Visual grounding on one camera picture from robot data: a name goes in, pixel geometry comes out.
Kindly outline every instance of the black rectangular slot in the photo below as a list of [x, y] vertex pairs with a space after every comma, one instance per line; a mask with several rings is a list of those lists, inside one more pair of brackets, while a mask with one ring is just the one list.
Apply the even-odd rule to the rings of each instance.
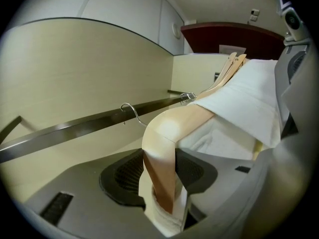
[[243, 172], [243, 173], [249, 173], [250, 168], [246, 167], [246, 166], [238, 166], [237, 168], [235, 168], [235, 170], [239, 171], [239, 172]]
[[73, 196], [66, 193], [58, 193], [47, 207], [41, 212], [40, 216], [53, 225], [57, 225], [62, 218], [65, 210], [71, 203]]

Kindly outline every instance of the wall outlet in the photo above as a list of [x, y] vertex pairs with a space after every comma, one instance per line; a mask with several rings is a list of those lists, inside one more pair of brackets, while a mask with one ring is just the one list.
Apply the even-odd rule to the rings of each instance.
[[254, 15], [250, 15], [250, 20], [251, 21], [257, 21], [257, 16], [254, 16]]
[[257, 9], [252, 9], [250, 14], [254, 15], [254, 16], [258, 16], [259, 15], [259, 10]]

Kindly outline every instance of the cabinet door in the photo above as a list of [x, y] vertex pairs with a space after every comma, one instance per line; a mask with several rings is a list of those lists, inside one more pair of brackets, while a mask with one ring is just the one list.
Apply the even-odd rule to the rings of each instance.
[[160, 0], [89, 0], [82, 17], [124, 27], [158, 43]]
[[[176, 24], [180, 32], [180, 38], [176, 38], [173, 33], [173, 24]], [[168, 50], [173, 55], [184, 54], [184, 37], [180, 28], [184, 26], [184, 21], [180, 18], [174, 8], [166, 1], [162, 0], [160, 24], [159, 24], [159, 45]]]
[[77, 17], [84, 2], [85, 0], [26, 0], [11, 26], [44, 18]]

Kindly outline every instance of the hanger hook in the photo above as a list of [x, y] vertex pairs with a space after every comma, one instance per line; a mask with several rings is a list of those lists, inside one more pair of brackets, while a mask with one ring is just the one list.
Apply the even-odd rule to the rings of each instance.
[[132, 110], [133, 110], [134, 113], [135, 113], [135, 116], [136, 116], [137, 120], [139, 121], [139, 123], [140, 123], [141, 125], [143, 125], [143, 126], [145, 126], [145, 127], [148, 126], [148, 125], [146, 125], [145, 123], [141, 122], [140, 117], [139, 117], [138, 113], [136, 112], [134, 106], [132, 106], [132, 105], [129, 104], [129, 103], [123, 103], [123, 104], [121, 105], [121, 107], [120, 107], [120, 109], [121, 109], [122, 111], [124, 111], [124, 110], [122, 109], [123, 105], [127, 105], [127, 106], [129, 106], [129, 107], [132, 108]]

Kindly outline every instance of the closet rail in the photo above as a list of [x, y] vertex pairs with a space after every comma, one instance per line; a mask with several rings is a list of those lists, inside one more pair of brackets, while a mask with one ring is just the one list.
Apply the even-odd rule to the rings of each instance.
[[[188, 100], [188, 97], [180, 96], [176, 98], [166, 98], [134, 105], [134, 108], [136, 109], [138, 115], [141, 116], [185, 100]], [[115, 109], [86, 116], [80, 119], [71, 120], [69, 122], [51, 126], [1, 144], [0, 163], [25, 156], [35, 151], [78, 138], [80, 136], [118, 123], [122, 123], [126, 120], [134, 119], [136, 117], [135, 113], [130, 107], [125, 107], [122, 109], [123, 110]]]

